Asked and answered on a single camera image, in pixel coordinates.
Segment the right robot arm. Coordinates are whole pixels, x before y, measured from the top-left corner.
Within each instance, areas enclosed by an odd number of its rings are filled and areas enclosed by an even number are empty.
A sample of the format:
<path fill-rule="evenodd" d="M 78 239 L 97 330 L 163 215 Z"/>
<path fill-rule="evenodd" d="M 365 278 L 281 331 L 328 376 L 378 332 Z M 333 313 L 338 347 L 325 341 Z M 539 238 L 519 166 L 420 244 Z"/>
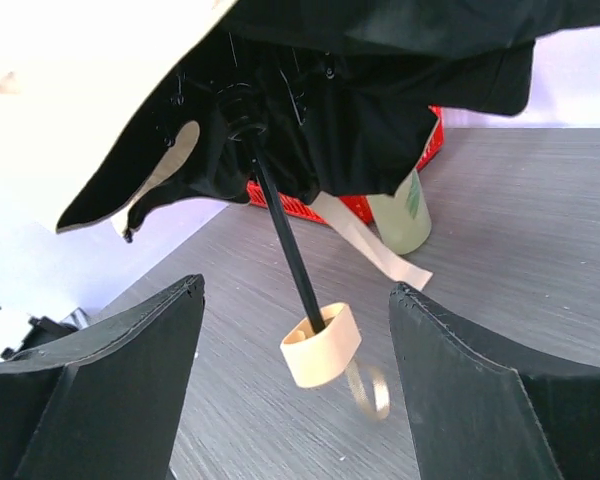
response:
<path fill-rule="evenodd" d="M 205 307 L 189 275 L 93 326 L 0 307 L 0 479 L 170 479 Z M 424 479 L 600 479 L 600 367 L 406 285 L 389 321 Z"/>

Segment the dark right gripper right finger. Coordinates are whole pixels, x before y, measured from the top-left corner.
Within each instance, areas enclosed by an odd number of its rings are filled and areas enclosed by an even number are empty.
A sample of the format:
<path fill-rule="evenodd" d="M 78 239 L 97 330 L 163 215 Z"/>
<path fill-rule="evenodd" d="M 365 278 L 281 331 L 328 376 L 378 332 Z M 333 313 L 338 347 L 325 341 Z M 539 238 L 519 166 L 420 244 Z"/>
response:
<path fill-rule="evenodd" d="M 424 479 L 600 479 L 600 367 L 550 355 L 400 283 L 389 321 Z"/>

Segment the cream folding umbrella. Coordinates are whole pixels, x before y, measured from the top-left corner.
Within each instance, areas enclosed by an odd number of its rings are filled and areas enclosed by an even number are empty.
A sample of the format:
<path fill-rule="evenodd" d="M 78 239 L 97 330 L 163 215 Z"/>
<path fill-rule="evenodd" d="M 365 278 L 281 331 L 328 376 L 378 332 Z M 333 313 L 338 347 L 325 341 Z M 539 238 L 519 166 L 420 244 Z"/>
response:
<path fill-rule="evenodd" d="M 319 311 L 280 202 L 312 207 L 388 278 L 430 273 L 342 204 L 398 193 L 436 107 L 515 116 L 537 39 L 600 27 L 600 1 L 0 1 L 0 186 L 60 234 L 131 241 L 170 204 L 248 201 L 256 180 L 305 309 L 282 351 L 297 385 L 345 374 L 383 419 L 389 392 Z"/>

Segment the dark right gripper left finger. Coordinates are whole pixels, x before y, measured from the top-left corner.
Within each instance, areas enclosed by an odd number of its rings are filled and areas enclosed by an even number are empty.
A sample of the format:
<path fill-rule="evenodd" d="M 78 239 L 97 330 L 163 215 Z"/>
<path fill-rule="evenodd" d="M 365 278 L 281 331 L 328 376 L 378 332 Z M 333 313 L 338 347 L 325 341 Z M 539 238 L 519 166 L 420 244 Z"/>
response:
<path fill-rule="evenodd" d="M 168 479 L 204 314 L 183 277 L 0 363 L 0 479 Z"/>

